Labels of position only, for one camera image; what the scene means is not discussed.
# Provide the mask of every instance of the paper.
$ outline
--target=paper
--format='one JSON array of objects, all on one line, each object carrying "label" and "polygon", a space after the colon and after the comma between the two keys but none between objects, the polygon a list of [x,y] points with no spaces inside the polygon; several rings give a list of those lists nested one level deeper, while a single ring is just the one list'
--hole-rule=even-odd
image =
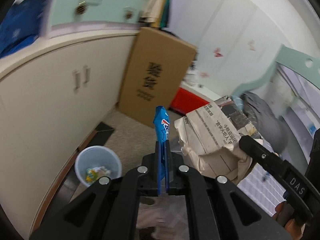
[{"label": "paper", "polygon": [[252,168],[252,158],[239,148],[238,142],[241,135],[259,133],[228,97],[216,102],[219,105],[200,107],[174,125],[183,143],[182,152],[189,156],[194,168],[204,176],[223,175],[238,184]]}]

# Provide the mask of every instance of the white plastic cup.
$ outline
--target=white plastic cup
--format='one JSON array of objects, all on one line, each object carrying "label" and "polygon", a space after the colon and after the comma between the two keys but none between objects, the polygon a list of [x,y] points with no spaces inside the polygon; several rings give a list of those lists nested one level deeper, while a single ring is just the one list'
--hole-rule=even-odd
[{"label": "white plastic cup", "polygon": [[122,165],[118,156],[104,146],[91,146],[79,153],[75,162],[76,175],[83,185],[90,187],[85,180],[87,169],[101,166],[111,171],[111,179],[121,177]]}]

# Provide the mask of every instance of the gray cloth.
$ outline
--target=gray cloth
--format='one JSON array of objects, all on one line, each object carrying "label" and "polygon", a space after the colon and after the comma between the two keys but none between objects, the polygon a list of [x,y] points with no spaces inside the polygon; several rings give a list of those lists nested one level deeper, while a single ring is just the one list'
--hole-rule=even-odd
[{"label": "gray cloth", "polygon": [[267,140],[274,152],[281,154],[288,144],[288,135],[283,124],[275,117],[269,105],[252,92],[242,94],[243,112]]}]

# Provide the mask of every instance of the clothes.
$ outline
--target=clothes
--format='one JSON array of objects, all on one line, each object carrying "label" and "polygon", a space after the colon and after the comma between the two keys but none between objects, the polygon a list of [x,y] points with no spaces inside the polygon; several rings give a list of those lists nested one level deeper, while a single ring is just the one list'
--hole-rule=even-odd
[{"label": "clothes", "polygon": [[165,0],[148,0],[146,7],[141,15],[144,22],[155,23],[162,16],[162,10],[165,4]]},{"label": "clothes", "polygon": [[162,11],[162,17],[160,20],[160,28],[166,28],[169,22],[170,16],[170,0],[166,0]]},{"label": "clothes", "polygon": [[283,124],[275,117],[269,105],[252,92],[242,94],[243,112],[267,140],[274,152],[281,154],[288,144],[288,135]]},{"label": "clothes", "polygon": [[0,58],[32,44],[39,35],[47,0],[24,0],[9,9],[0,25]]}]

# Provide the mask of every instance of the cardboard box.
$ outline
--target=cardboard box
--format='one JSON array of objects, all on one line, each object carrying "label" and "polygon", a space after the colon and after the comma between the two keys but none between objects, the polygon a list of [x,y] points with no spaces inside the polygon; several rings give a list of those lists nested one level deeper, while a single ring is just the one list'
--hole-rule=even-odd
[{"label": "cardboard box", "polygon": [[188,156],[202,175],[215,178],[226,176],[238,184],[252,170],[254,163],[239,148],[242,135],[263,143],[249,119],[240,112],[230,97],[223,97],[187,113],[174,122]]},{"label": "cardboard box", "polygon": [[154,127],[156,106],[170,106],[196,48],[165,32],[141,28],[123,81],[119,110]]}]

